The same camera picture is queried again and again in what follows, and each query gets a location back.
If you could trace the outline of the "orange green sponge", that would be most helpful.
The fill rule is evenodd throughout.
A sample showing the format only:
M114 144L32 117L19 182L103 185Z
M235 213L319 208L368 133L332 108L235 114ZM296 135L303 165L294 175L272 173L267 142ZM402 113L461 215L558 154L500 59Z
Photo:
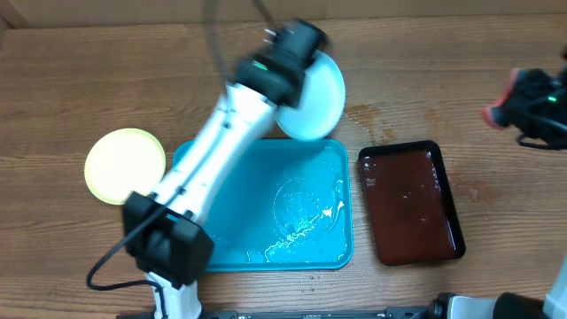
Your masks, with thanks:
M513 68L510 72L509 82L503 91L501 97L496 99L490 105L482 110L483 120L492 128L502 130L505 129L509 123L505 120L503 105L509 100L510 95L517 83L518 76L522 73L522 69Z

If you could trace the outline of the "yellow plate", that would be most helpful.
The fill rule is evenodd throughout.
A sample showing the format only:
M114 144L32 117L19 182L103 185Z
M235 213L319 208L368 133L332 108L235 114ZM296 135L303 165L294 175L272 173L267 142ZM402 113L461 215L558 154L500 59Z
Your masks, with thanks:
M149 194L165 174L166 164L166 154L155 136L139 128L121 128L92 146L84 178L96 198L119 206L133 191Z

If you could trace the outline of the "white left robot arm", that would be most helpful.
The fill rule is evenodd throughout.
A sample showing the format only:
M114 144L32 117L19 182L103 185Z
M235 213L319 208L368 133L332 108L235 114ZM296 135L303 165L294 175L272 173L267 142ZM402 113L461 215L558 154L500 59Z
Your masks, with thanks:
M133 192L123 208L120 246L146 273L156 315L198 318L197 281L214 242L204 224L214 197L250 144L272 126L280 107L299 106L327 35L300 19L243 58L189 152L147 195Z

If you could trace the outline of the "light blue plate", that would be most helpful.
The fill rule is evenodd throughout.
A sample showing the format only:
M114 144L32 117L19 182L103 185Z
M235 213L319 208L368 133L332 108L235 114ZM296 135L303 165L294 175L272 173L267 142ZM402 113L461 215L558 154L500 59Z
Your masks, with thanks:
M316 51L315 62L306 70L298 106L281 106L276 122L293 139L317 140L334 130L345 107L346 84L338 65L328 54Z

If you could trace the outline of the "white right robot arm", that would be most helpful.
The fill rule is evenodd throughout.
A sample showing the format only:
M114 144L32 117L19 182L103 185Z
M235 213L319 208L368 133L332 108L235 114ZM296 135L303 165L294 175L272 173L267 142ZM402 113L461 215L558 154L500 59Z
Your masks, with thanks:
M483 110L485 121L495 128L510 125L520 131L523 147L564 151L566 149L566 70L552 77L541 69L514 69L503 97ZM566 267L544 300L511 292L496 299L472 298L441 293L415 318L547 319L566 317Z

